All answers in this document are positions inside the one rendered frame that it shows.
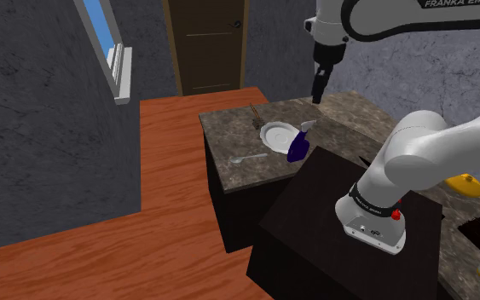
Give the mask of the white round plate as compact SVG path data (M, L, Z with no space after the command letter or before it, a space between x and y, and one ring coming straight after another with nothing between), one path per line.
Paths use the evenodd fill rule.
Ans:
M260 129L263 144L276 153L288 154L288 150L299 133L291 124L276 121L266 123Z

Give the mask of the grey framed window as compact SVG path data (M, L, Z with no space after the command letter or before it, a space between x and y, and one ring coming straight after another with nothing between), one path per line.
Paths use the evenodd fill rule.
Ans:
M120 35L110 0L73 0L113 92L115 103L130 102L132 48Z

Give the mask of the yellow round lid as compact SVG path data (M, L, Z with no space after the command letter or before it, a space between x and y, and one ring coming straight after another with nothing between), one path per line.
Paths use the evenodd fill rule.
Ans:
M449 177L444 181L456 193L470 198L480 197L480 182L474 176L462 174Z

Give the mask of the dark blue spray bottle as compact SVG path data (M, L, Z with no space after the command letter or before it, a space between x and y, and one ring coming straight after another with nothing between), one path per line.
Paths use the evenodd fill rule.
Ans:
M316 123L315 120L305 121L301 123L301 130L292 141L286 160L289 163L303 160L309 151L309 141L305 139L308 130Z

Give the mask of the dark brown door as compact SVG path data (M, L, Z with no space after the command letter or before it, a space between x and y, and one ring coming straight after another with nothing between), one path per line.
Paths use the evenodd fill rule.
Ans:
M179 95L240 89L249 0L162 0Z

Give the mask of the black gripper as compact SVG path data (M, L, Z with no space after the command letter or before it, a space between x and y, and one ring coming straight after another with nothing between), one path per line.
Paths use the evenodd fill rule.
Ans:
M333 67L342 61L346 44L324 45L315 42L314 61L318 64L311 90L312 102L320 104L324 90L327 86Z

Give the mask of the dark robot stand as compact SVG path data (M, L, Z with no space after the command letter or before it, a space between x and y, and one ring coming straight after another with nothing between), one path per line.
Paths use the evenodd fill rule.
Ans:
M442 206L402 198L391 255L348 236L334 211L364 169L316 147L260 222L246 271L275 300L453 300L438 277Z

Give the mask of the brown whisk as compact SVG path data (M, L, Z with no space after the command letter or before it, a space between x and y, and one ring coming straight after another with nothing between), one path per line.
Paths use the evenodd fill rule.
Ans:
M255 115L255 118L252 120L252 124L256 130L260 130L265 125L265 122L252 104L250 104L250 108Z

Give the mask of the grey spoon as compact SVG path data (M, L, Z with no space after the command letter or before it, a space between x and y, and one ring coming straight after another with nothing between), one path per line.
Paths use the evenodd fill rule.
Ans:
M229 159L229 161L233 164L239 164L245 159L252 159L252 158L264 158L267 157L267 153L260 153L260 154L255 154L255 155L249 155L249 156L242 156L242 157L232 157Z

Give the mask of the dark kitchen counter cabinet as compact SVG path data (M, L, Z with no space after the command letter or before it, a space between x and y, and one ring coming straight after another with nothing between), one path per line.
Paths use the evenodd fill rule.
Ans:
M372 160L396 125L395 120L356 92L326 95L319 106L307 98L258 104L267 122L281 121L298 128L316 121L308 134L313 146L364 166ZM262 216L295 176L301 163L288 163L282 153L266 147L249 107L199 115L204 131L208 186L226 251L252 245ZM229 161L267 153L264 158ZM443 207L439 280L454 300L480 300L480 250L458 229L480 217L480 197L467 198L441 183L423 193Z

